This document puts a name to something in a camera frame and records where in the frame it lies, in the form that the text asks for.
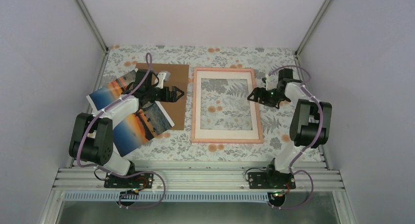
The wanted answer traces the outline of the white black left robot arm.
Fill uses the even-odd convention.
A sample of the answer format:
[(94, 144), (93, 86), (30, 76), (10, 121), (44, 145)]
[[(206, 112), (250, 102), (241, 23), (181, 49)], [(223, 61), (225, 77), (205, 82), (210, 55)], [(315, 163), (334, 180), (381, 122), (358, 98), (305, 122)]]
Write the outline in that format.
[(121, 87), (119, 97), (92, 113), (80, 113), (69, 145), (69, 155), (78, 166), (113, 174), (123, 187), (136, 182), (133, 162), (122, 151), (145, 144), (175, 124), (161, 105), (176, 103), (184, 91), (165, 86), (169, 72), (151, 69), (134, 71), (135, 80)]

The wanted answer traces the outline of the sunset photo print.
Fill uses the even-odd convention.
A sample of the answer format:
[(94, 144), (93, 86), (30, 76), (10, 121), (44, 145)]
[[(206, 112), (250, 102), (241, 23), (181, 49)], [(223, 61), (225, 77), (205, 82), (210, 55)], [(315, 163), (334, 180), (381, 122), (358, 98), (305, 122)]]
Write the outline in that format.
[[(135, 81), (138, 69), (101, 87), (87, 96), (94, 112), (104, 109), (111, 103), (129, 94), (129, 87)], [(113, 117), (113, 138), (118, 153), (124, 157), (153, 138), (172, 129), (174, 123), (161, 102), (148, 110), (140, 108), (139, 98), (131, 95), (124, 102), (110, 109)]]

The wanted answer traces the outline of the brown cardboard backing board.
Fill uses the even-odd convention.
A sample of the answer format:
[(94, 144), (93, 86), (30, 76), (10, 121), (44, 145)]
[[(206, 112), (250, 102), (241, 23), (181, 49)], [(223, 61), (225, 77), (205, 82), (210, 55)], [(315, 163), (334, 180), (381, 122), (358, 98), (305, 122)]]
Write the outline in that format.
[(153, 64), (147, 77), (147, 64), (138, 63), (136, 68), (135, 81), (129, 87), (134, 89), (139, 83), (141, 86), (135, 92), (129, 92), (139, 98), (140, 108), (148, 110), (146, 104), (154, 107), (157, 101), (161, 102), (174, 123), (172, 130), (183, 130), (189, 65)]

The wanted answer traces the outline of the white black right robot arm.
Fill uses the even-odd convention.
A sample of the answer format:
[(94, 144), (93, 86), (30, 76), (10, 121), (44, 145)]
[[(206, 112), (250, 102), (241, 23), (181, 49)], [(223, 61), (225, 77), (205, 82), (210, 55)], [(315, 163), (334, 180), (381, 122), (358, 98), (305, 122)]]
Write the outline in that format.
[(293, 68), (294, 65), (286, 65), (270, 71), (262, 78), (265, 86), (254, 88), (247, 97), (249, 101), (275, 109), (284, 101), (295, 105), (289, 128), (293, 145), (274, 160), (275, 170), (265, 175), (270, 188), (283, 184), (282, 172), (295, 175), (294, 166), (305, 152), (325, 145), (329, 139), (332, 105), (313, 95), (306, 88), (307, 81), (294, 78)]

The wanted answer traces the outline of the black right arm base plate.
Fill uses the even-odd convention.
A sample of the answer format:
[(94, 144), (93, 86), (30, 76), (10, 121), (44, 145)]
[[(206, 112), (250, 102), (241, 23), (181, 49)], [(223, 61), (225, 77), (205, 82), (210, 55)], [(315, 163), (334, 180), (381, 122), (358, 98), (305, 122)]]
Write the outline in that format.
[(291, 173), (248, 172), (250, 189), (296, 189), (296, 181)]

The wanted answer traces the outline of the clear acrylic sheet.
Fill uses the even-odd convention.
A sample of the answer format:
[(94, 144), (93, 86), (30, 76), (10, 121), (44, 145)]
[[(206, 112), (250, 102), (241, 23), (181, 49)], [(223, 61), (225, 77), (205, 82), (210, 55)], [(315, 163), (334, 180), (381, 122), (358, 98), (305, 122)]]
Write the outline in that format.
[(202, 130), (251, 131), (251, 107), (246, 79), (201, 79)]

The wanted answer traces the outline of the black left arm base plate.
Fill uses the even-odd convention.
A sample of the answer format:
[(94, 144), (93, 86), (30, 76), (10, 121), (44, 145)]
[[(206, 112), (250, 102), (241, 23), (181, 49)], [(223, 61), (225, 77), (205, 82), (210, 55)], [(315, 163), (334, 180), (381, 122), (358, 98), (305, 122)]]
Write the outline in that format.
[(152, 188), (154, 175), (145, 173), (132, 178), (120, 178), (114, 175), (107, 175), (104, 181), (104, 188), (122, 189), (143, 189)]

